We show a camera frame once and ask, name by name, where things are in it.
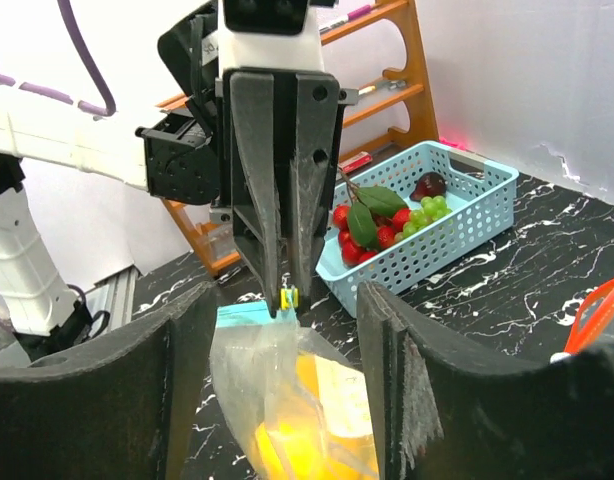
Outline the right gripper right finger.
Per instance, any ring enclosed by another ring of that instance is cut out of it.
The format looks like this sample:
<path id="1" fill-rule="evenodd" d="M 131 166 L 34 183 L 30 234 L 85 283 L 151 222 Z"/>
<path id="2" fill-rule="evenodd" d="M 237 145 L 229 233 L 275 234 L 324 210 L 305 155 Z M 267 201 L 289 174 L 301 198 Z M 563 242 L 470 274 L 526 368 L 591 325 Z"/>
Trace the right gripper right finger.
<path id="1" fill-rule="evenodd" d="M 374 282 L 357 327 L 381 478 L 614 479 L 614 342 L 532 362 Z"/>

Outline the green fake grapes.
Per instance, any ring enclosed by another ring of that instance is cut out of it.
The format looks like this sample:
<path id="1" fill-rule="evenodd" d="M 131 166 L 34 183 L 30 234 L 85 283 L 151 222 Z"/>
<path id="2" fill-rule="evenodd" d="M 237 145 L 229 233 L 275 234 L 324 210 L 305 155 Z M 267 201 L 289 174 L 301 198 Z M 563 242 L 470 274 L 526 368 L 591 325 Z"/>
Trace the green fake grapes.
<path id="1" fill-rule="evenodd" d="M 395 241 L 400 242 L 414 235 L 448 216 L 451 212 L 444 196 L 423 197 L 418 208 L 404 208 L 393 216 L 392 227 L 395 230 Z"/>

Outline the red fake strawberries bunch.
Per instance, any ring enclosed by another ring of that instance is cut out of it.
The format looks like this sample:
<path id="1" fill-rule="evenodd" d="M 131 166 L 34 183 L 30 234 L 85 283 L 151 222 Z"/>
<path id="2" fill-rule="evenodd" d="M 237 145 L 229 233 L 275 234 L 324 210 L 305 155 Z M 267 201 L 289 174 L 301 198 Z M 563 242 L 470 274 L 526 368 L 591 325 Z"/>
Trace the red fake strawberries bunch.
<path id="1" fill-rule="evenodd" d="M 406 209 L 405 201 L 380 185 L 361 186 L 339 171 L 348 202 L 332 211 L 338 244 L 346 267 L 360 265 L 396 242 L 396 214 Z"/>

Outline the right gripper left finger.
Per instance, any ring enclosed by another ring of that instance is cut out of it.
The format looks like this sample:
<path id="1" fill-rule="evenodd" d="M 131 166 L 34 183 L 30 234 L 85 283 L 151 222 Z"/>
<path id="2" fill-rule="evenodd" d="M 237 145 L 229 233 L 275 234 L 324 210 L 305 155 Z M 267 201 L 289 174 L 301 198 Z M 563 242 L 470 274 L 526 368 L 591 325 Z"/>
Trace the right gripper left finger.
<path id="1" fill-rule="evenodd" d="M 203 282 L 99 338 L 0 369 L 0 479 L 177 479 L 213 339 Z"/>

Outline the light blue plastic basket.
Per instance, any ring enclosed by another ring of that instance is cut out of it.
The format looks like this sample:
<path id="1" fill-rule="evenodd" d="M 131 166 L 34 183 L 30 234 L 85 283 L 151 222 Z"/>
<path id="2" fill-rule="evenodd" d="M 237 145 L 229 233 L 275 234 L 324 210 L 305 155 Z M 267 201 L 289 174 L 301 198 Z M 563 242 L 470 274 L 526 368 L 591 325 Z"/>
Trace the light blue plastic basket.
<path id="1" fill-rule="evenodd" d="M 328 226 L 316 273 L 350 316 L 356 315 L 361 282 L 374 281 L 399 294 L 513 225 L 519 172 L 435 141 L 412 146 L 351 181 L 360 187 L 387 187 L 408 208 L 419 210 L 421 205 L 410 195 L 419 178 L 429 172 L 446 181 L 448 213 L 368 261 L 347 266 L 338 229 Z"/>

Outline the blue zip clear bag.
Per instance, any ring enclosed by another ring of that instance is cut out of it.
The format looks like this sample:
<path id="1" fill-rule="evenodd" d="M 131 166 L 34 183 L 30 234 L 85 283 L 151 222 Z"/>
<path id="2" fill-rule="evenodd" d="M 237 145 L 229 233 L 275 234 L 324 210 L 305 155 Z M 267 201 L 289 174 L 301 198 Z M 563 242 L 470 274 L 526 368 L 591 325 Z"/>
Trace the blue zip clear bag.
<path id="1" fill-rule="evenodd" d="M 271 315 L 263 301 L 217 310 L 214 392 L 261 479 L 376 479 L 365 377 L 300 325 L 295 288 Z"/>

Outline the dark red fake plum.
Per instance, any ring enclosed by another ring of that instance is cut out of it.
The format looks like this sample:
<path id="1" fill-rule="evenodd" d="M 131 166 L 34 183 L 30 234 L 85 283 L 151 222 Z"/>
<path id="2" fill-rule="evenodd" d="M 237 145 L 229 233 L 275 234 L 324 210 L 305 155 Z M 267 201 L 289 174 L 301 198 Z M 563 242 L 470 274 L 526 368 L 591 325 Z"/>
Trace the dark red fake plum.
<path id="1" fill-rule="evenodd" d="M 446 190 L 445 178 L 437 172 L 428 172 L 418 179 L 410 199 L 421 202 L 424 197 L 444 196 Z"/>

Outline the red zip clear bag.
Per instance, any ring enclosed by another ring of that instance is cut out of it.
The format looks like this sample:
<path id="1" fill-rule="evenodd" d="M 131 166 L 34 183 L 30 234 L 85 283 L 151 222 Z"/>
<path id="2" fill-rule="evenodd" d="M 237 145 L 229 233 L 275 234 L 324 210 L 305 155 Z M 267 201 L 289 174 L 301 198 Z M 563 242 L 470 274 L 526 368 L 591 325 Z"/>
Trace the red zip clear bag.
<path id="1" fill-rule="evenodd" d="M 549 362 L 562 361 L 584 349 L 614 343 L 614 278 L 593 290 L 578 309 L 564 350 Z"/>

